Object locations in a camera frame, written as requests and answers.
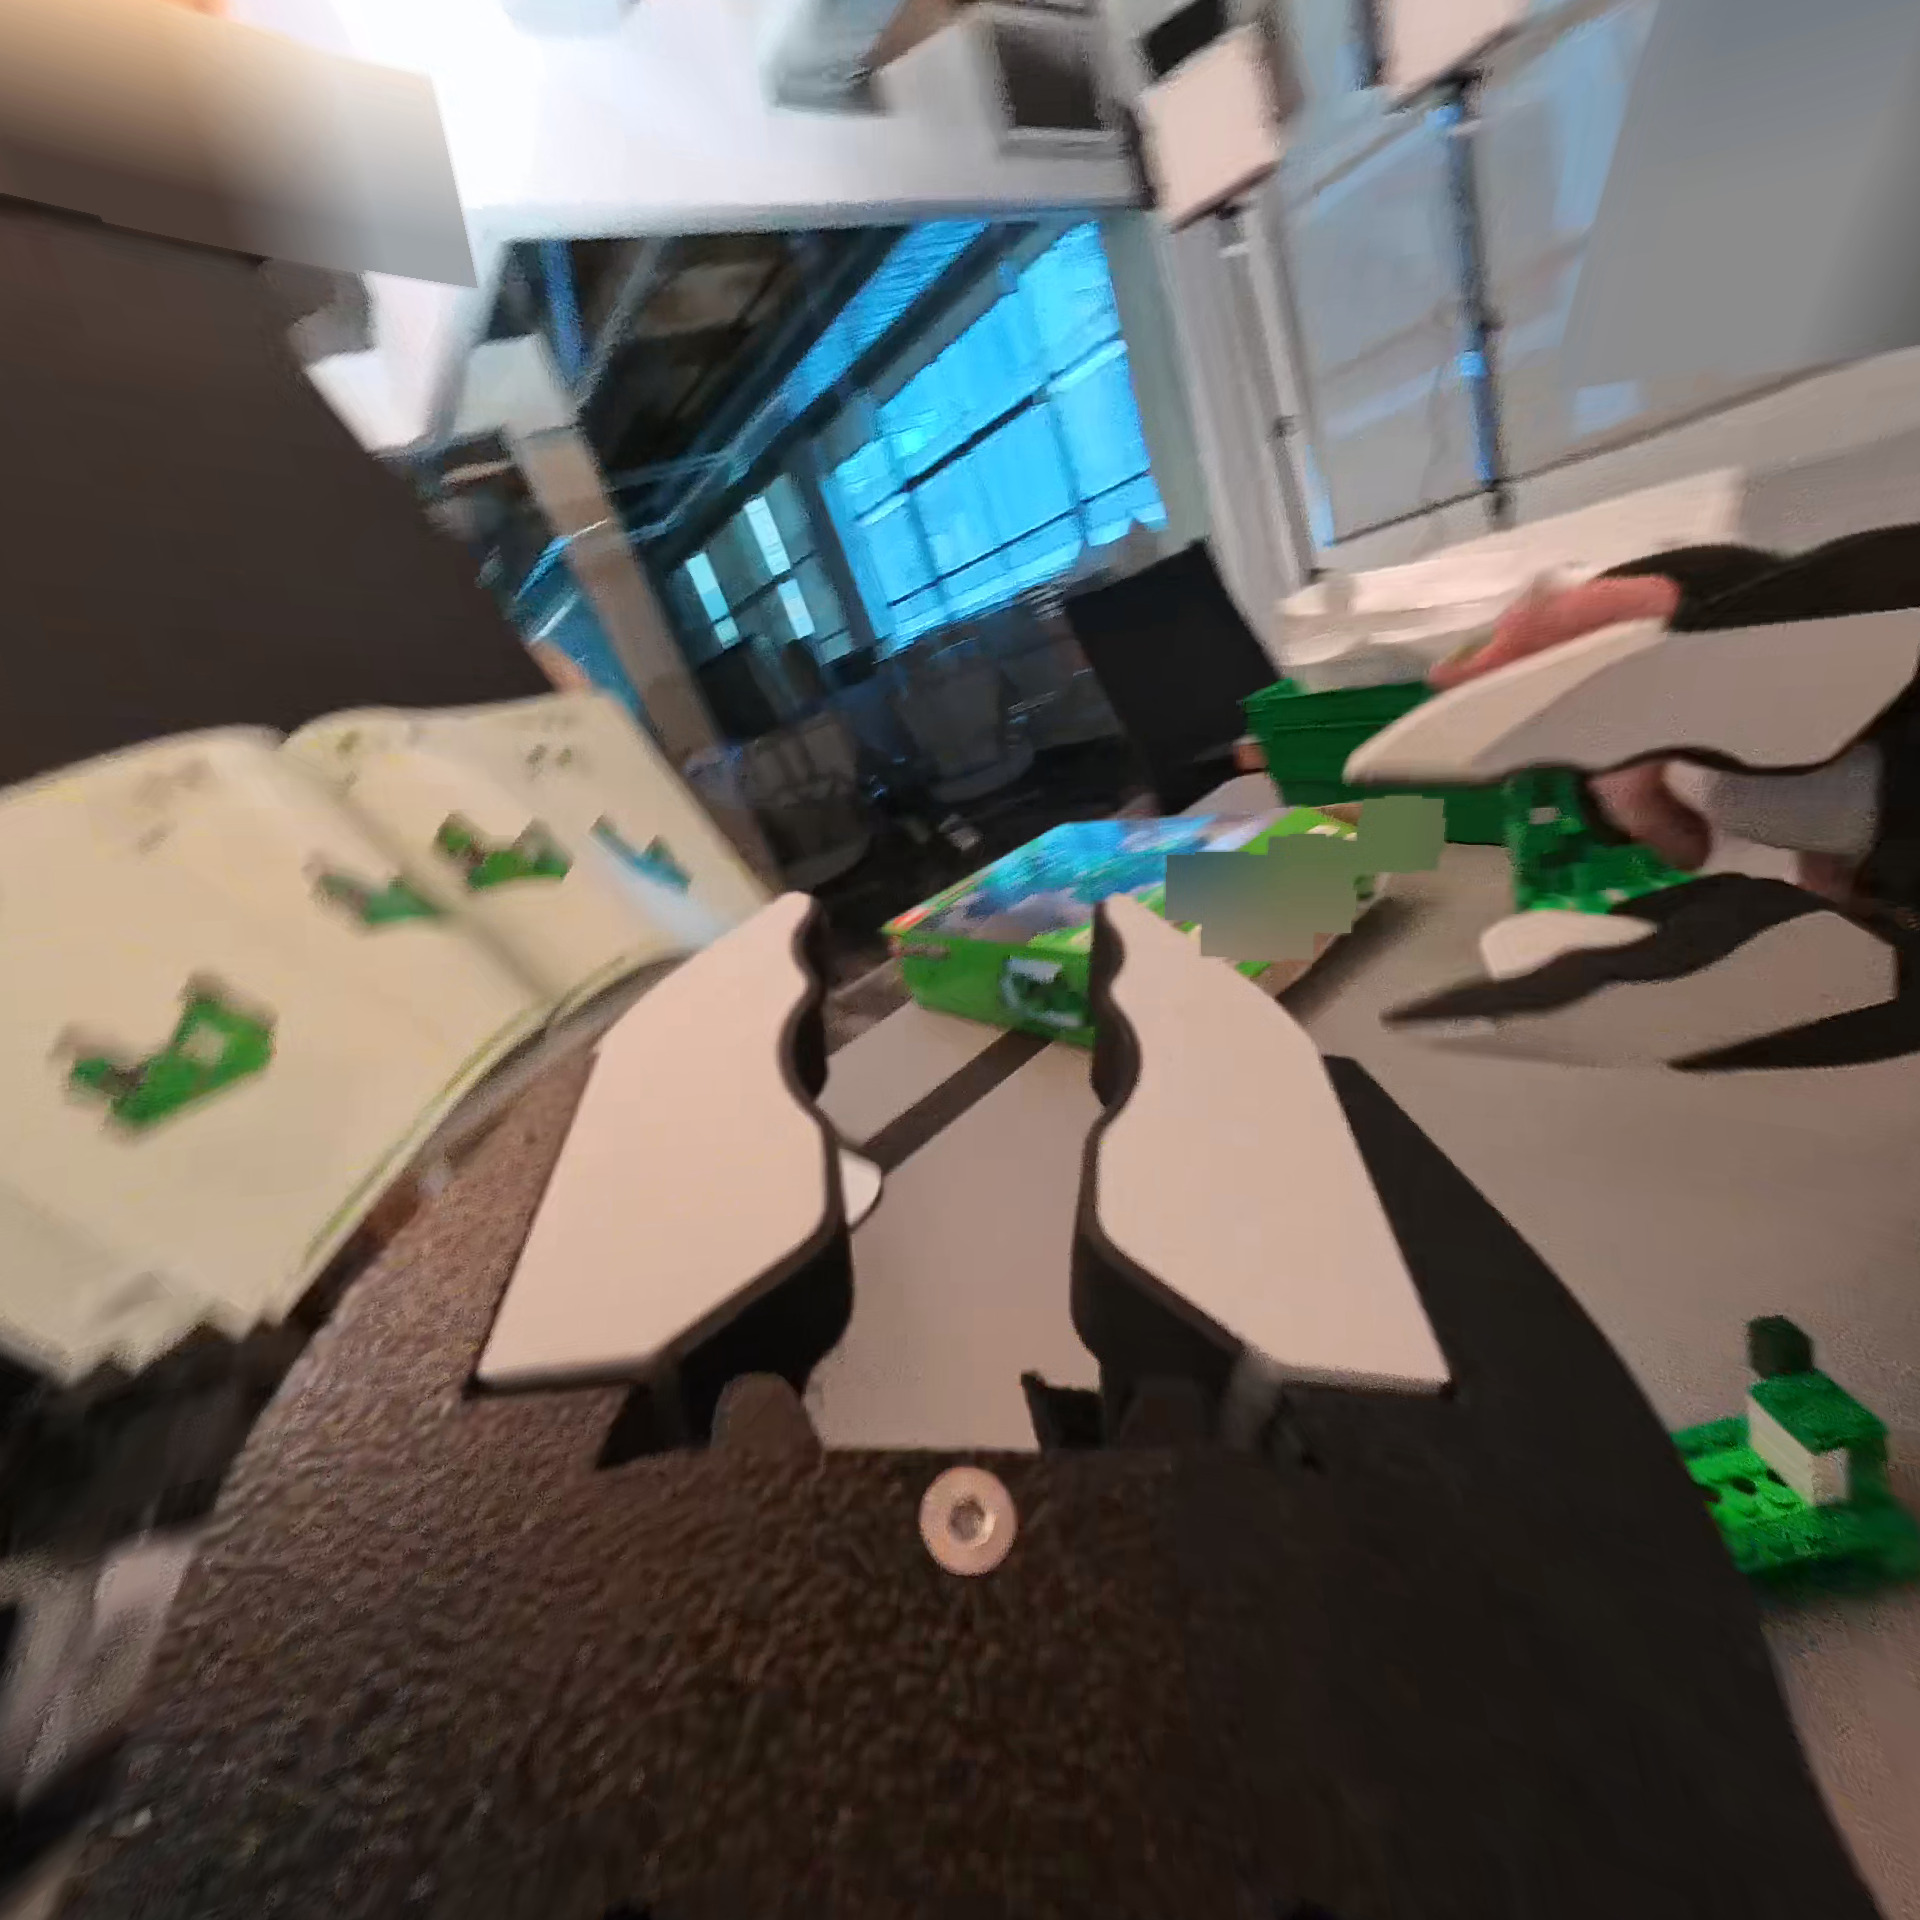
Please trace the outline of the black monitor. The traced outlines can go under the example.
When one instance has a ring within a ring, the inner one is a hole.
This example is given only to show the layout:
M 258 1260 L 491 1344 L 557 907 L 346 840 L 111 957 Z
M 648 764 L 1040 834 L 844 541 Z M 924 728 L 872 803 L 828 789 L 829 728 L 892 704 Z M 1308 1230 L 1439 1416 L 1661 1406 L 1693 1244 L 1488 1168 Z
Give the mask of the black monitor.
M 1205 541 L 1125 579 L 1070 588 L 1063 620 L 1163 813 L 1231 776 L 1243 707 L 1279 671 Z

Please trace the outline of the dark panel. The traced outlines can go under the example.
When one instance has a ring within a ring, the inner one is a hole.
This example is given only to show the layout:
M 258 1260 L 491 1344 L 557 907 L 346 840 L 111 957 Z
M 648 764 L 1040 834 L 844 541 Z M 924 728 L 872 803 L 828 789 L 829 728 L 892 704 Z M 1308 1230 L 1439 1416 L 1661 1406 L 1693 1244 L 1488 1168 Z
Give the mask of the dark panel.
M 157 736 L 551 690 L 287 333 L 250 255 L 4 200 L 4 784 Z

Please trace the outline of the lego instruction booklet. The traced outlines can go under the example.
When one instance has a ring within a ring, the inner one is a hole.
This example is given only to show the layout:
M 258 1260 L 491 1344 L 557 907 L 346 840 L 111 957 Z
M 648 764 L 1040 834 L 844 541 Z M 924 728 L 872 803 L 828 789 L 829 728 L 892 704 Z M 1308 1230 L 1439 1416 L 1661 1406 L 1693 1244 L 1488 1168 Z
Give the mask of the lego instruction booklet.
M 766 900 L 600 692 L 7 786 L 4 1360 L 132 1375 L 280 1318 L 517 1059 Z

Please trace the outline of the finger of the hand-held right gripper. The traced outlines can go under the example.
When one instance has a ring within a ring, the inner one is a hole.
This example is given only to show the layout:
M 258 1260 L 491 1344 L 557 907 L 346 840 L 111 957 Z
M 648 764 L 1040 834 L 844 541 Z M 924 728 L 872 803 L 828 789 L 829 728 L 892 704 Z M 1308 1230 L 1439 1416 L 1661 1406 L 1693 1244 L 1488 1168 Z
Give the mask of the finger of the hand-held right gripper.
M 1672 975 L 1565 955 L 1406 1000 L 1382 1026 L 1543 1066 L 1773 1072 L 1916 1055 L 1916 998 L 1885 955 L 1727 955 Z
M 1504 920 L 1483 966 L 1514 989 L 1911 989 L 1916 940 L 1787 879 L 1706 878 L 1607 915 Z

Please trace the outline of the small green lego build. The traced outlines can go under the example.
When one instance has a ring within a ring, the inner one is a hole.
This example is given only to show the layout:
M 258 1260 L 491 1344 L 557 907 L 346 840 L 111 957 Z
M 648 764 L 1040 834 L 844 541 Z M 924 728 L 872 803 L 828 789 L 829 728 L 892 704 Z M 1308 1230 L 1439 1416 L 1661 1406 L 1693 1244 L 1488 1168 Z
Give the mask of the small green lego build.
M 1917 1524 L 1890 1484 L 1884 1419 L 1782 1314 L 1743 1325 L 1740 1413 L 1671 1434 L 1736 1571 L 1764 1592 L 1911 1587 Z

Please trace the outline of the plain green box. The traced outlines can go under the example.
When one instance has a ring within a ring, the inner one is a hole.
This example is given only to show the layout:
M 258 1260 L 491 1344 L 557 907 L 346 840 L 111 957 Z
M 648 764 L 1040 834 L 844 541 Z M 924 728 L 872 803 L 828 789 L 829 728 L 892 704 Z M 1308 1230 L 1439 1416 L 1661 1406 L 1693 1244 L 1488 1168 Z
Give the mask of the plain green box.
M 1431 695 L 1420 682 L 1304 690 L 1291 678 L 1278 678 L 1242 702 L 1242 718 L 1284 804 L 1327 810 L 1382 795 L 1420 795 L 1443 803 L 1448 844 L 1499 847 L 1504 795 L 1496 786 L 1366 786 L 1344 780 L 1348 757 L 1364 741 L 1427 704 Z

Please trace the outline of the person's right hand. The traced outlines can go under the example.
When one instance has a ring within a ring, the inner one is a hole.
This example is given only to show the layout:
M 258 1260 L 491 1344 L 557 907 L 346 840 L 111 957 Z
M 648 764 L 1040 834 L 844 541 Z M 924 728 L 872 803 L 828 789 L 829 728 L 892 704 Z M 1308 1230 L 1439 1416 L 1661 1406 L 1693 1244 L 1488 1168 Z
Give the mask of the person's right hand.
M 1679 604 L 1679 582 L 1664 573 L 1607 573 L 1587 582 L 1534 586 L 1504 607 L 1488 638 L 1436 664 L 1427 686 L 1451 690 L 1611 626 L 1647 620 L 1669 624 Z M 1659 762 L 1589 775 L 1587 786 L 1589 813 L 1664 863 L 1696 872 L 1707 862 L 1712 828 L 1671 790 Z

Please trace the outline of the green lego box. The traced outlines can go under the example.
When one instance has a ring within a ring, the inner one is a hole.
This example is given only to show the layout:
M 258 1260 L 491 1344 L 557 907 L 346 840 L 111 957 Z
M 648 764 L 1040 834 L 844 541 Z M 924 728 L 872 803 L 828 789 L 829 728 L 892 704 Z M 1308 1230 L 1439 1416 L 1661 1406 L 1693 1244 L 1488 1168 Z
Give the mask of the green lego box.
M 1356 834 L 1333 807 L 1063 823 L 910 904 L 879 934 L 924 1011 L 1086 1050 L 1098 903 L 1130 896 L 1160 915 L 1174 855 L 1260 855 L 1294 836 Z

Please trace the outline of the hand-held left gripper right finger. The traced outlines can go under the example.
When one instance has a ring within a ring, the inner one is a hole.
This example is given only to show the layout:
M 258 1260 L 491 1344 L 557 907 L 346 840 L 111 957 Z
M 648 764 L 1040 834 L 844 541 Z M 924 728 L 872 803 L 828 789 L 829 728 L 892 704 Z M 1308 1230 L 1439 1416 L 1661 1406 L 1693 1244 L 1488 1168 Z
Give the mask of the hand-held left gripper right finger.
M 1095 910 L 1098 1115 L 1072 1219 L 1072 1327 L 1102 1416 L 1174 1388 L 1262 1428 L 1299 1386 L 1451 1388 L 1325 1055 L 1140 900 Z

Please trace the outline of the large green lego model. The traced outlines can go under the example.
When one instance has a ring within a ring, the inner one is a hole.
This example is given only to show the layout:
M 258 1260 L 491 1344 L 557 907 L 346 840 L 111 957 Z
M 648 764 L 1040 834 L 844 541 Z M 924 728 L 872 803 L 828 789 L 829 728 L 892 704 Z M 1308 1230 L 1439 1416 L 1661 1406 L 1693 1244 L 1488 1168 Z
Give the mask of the large green lego model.
M 1611 915 L 1692 879 L 1692 872 L 1607 824 L 1592 810 L 1589 786 L 1573 772 L 1514 775 L 1504 781 L 1502 803 L 1517 912 Z

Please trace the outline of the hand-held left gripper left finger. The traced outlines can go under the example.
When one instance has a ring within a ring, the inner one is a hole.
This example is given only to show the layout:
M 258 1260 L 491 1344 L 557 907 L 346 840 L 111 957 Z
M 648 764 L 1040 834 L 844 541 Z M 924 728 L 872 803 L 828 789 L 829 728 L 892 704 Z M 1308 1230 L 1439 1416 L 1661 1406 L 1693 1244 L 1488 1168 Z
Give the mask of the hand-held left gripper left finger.
M 714 1428 L 807 1400 L 854 1303 L 858 1150 L 826 1115 L 826 916 L 782 893 L 600 1039 L 470 1372 L 490 1398 L 621 1386 Z

